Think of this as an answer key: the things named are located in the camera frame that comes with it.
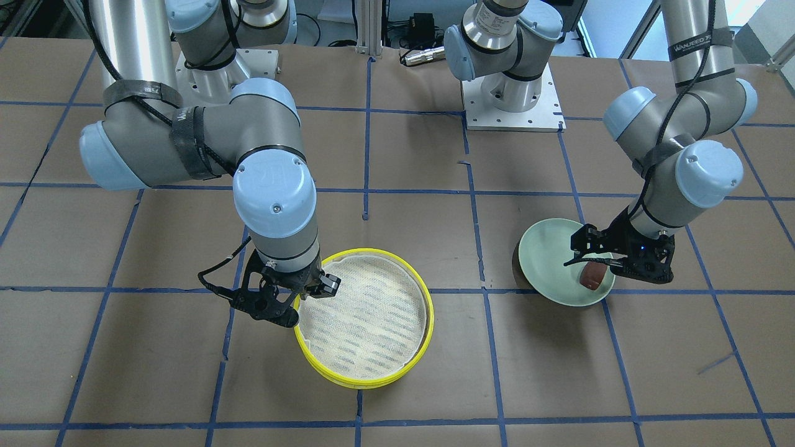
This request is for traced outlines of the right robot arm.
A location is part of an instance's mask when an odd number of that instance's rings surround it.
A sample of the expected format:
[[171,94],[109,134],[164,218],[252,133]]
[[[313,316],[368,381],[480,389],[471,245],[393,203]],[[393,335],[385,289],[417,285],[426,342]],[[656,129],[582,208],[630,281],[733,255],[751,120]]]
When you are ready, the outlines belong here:
[[298,324],[296,297],[332,297],[323,272],[316,186],[289,90],[244,54],[295,35],[291,1],[83,1],[105,67],[104,118],[79,140],[103,189],[231,177],[255,251],[239,289],[198,277],[255,320]]

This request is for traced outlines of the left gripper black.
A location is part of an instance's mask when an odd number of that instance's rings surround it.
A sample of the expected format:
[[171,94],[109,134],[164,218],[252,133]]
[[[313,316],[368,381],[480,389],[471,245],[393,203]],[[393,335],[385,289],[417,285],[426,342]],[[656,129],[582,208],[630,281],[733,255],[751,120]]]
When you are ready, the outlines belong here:
[[616,276],[653,284],[668,284],[674,278],[674,237],[642,235],[631,225],[627,211],[619,213],[604,231],[586,223],[571,235],[570,248],[574,257],[569,265],[594,261],[607,265]]

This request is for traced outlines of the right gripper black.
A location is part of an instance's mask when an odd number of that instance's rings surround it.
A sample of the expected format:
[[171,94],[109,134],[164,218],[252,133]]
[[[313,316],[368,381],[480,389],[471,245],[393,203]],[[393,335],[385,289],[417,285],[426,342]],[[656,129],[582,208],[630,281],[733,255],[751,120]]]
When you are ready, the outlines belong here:
[[230,307],[246,312],[254,320],[292,328],[298,324],[299,314],[293,302],[300,294],[318,285],[318,298],[335,297],[342,280],[320,272],[320,255],[309,266],[291,273],[275,271],[253,253],[243,273],[242,286],[232,291]]

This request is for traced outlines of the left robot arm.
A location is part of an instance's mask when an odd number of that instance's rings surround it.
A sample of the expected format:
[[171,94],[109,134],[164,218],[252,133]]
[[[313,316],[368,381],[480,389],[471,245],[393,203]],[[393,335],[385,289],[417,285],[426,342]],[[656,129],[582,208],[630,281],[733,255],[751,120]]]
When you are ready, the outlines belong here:
[[[654,284],[673,279],[674,235],[720,204],[743,181],[736,152],[713,135],[744,124],[758,96],[735,75],[733,34],[721,1],[662,1],[676,93],[642,86],[620,94],[602,122],[643,179],[633,202],[598,230],[583,225],[569,240],[567,265]],[[448,67],[461,81],[497,88],[495,105],[519,112],[517,88],[538,88],[563,32],[560,13],[540,1],[479,1],[443,35]]]

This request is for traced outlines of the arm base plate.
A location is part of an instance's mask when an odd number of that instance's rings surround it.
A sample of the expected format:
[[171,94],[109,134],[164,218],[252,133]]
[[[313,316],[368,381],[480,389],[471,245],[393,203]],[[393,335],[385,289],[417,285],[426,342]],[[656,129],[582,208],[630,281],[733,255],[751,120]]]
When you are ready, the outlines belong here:
[[244,80],[275,79],[280,71],[279,60],[276,49],[238,49],[235,59],[226,67],[203,71],[187,68],[181,53],[175,68],[177,91],[187,106],[228,104],[231,90]]
[[558,132],[565,118],[549,65],[528,82],[496,73],[461,83],[469,130]]

